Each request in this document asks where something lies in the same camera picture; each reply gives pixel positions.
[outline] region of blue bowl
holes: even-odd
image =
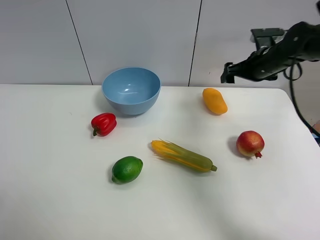
[[[102,92],[109,104],[126,115],[148,111],[155,104],[160,88],[158,76],[140,67],[114,71],[102,83]]]

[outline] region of corn cob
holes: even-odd
[[[172,142],[153,140],[151,146],[155,153],[164,159],[176,161],[199,172],[217,171],[217,167],[213,165],[209,158],[189,151]]]

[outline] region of pomegranate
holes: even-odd
[[[236,141],[236,148],[238,151],[246,156],[261,158],[261,151],[265,147],[265,141],[262,136],[255,131],[244,131],[240,134]]]

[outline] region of pepper stem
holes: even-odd
[[[96,127],[93,129],[93,136],[97,136],[97,131],[98,131],[98,130],[99,130],[99,129],[96,128]]]

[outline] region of mango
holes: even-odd
[[[206,88],[202,92],[206,107],[214,114],[221,115],[228,111],[227,104],[222,94],[214,88]]]

